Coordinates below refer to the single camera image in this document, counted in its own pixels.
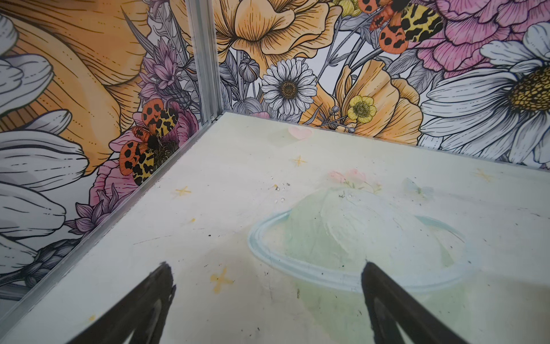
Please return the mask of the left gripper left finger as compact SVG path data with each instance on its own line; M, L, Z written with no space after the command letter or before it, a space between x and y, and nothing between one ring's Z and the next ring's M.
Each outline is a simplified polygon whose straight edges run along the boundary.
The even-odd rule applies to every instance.
M159 343L176 293L163 262L71 343Z

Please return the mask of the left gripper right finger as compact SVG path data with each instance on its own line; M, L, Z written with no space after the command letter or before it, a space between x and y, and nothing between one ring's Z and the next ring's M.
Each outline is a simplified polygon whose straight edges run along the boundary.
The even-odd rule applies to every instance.
M365 265L361 285L376 343L404 343L404 330L413 343L466 344L376 264Z

